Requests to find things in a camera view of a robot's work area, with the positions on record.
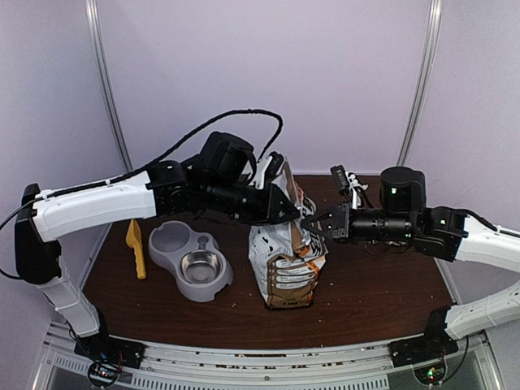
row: white arm segment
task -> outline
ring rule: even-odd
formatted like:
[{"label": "white arm segment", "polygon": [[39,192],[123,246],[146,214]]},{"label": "white arm segment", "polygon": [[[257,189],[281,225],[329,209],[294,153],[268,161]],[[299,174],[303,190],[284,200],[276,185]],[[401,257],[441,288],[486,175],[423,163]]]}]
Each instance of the white arm segment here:
[{"label": "white arm segment", "polygon": [[[467,217],[464,230],[468,237],[462,239],[456,259],[520,272],[520,233],[497,228],[494,232],[476,218]],[[520,281],[489,297],[453,306],[446,315],[446,333],[456,340],[515,319],[520,319]]]},{"label": "white arm segment", "polygon": [[[148,173],[142,172],[120,183],[38,201],[34,224],[42,240],[49,242],[104,223],[154,217],[154,192],[146,188],[149,182]],[[41,191],[38,197],[53,191]]]},{"label": "white arm segment", "polygon": [[95,335],[99,331],[99,317],[96,308],[87,300],[80,287],[71,281],[65,262],[59,258],[61,278],[53,278],[49,283],[37,284],[54,309],[72,326],[79,337]]},{"label": "white arm segment", "polygon": [[464,230],[468,237],[463,238],[458,248],[458,261],[482,262],[491,266],[520,272],[520,232],[497,226],[498,232],[482,225],[474,217],[467,217]]},{"label": "white arm segment", "polygon": [[489,297],[453,306],[446,315],[445,331],[457,340],[515,319],[520,319],[520,281]]}]

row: pet food bag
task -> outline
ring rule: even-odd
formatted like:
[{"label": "pet food bag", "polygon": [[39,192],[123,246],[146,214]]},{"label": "pet food bag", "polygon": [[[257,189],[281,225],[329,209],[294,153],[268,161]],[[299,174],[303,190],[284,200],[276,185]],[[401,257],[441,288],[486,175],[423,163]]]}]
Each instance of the pet food bag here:
[{"label": "pet food bag", "polygon": [[[316,211],[293,178],[287,160],[273,181],[301,211],[301,218]],[[266,304],[291,309],[312,302],[327,247],[321,236],[301,228],[301,220],[251,227],[249,260]]]}]

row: brown table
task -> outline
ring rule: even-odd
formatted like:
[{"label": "brown table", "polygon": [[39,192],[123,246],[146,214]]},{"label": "brown table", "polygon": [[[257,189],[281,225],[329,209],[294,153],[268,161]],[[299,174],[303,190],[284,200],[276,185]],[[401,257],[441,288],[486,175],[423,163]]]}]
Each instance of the brown table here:
[{"label": "brown table", "polygon": [[[341,201],[330,176],[297,181],[318,207]],[[379,178],[370,184],[375,201]],[[429,313],[451,304],[432,258],[414,253],[376,256],[364,245],[328,243],[311,307],[266,309],[248,259],[247,226],[224,226],[176,216],[198,232],[209,232],[232,264],[235,279],[217,298],[184,298],[173,276],[146,260],[138,280],[133,251],[125,244],[128,222],[115,223],[85,287],[106,316],[110,333],[160,343],[212,348],[274,349],[349,345],[421,333]],[[145,256],[151,231],[164,219],[140,221]]]}]

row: white robotic arm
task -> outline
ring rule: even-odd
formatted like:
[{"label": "white robotic arm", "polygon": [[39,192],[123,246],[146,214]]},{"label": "white robotic arm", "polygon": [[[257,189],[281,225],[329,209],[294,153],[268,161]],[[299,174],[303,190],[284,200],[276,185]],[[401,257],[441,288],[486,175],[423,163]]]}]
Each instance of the white robotic arm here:
[{"label": "white robotic arm", "polygon": [[[481,262],[520,273],[520,232],[496,227],[496,232],[468,216],[455,256],[464,262]],[[520,319],[520,280],[504,291],[465,305],[452,306],[446,314],[446,333],[456,340],[470,333]]]},{"label": "white robotic arm", "polygon": [[[331,172],[339,192],[349,193],[349,202],[306,217],[304,228],[339,243],[397,241],[442,260],[481,262],[520,273],[520,232],[492,225],[470,210],[426,207],[422,172],[406,167],[383,171],[380,209],[358,209],[353,196],[358,189],[345,169],[333,167]],[[433,311],[423,336],[390,344],[394,366],[455,352],[455,340],[516,319],[520,281],[481,300]]]},{"label": "white robotic arm", "polygon": [[[147,219],[213,210],[246,224],[274,224],[300,216],[299,210],[272,184],[283,157],[276,152],[257,164],[253,147],[226,133],[214,132],[202,152],[185,162],[164,161],[106,182],[75,188],[25,189],[15,224],[16,268],[21,279],[36,285],[68,321],[79,340],[76,352],[93,360],[138,366],[142,344],[108,336],[102,314],[69,277],[58,238],[70,232],[127,219]],[[241,173],[249,162],[251,180]]]}]

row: printed label on bag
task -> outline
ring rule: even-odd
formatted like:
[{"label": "printed label on bag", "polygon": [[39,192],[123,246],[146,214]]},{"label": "printed label on bag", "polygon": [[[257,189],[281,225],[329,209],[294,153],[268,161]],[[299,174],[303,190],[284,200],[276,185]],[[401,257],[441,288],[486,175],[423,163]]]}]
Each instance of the printed label on bag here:
[{"label": "printed label on bag", "polygon": [[277,283],[276,288],[279,288],[280,290],[293,290],[295,288],[308,286],[309,284],[312,284],[312,280],[307,280],[306,282],[300,283]]},{"label": "printed label on bag", "polygon": [[301,267],[301,266],[304,266],[305,264],[306,264],[306,262],[304,262],[301,259],[297,259],[297,260],[290,262],[289,260],[284,258],[281,260],[276,260],[275,267],[276,268],[289,268],[289,267],[296,267],[296,266]]},{"label": "printed label on bag", "polygon": [[277,270],[276,271],[276,273],[278,275],[283,275],[283,276],[304,275],[304,274],[308,274],[309,272],[311,273],[311,275],[314,274],[308,266],[299,266],[298,268],[293,268],[291,270]]},{"label": "printed label on bag", "polygon": [[314,279],[315,273],[299,276],[276,276],[276,281],[281,283],[296,283]]}]

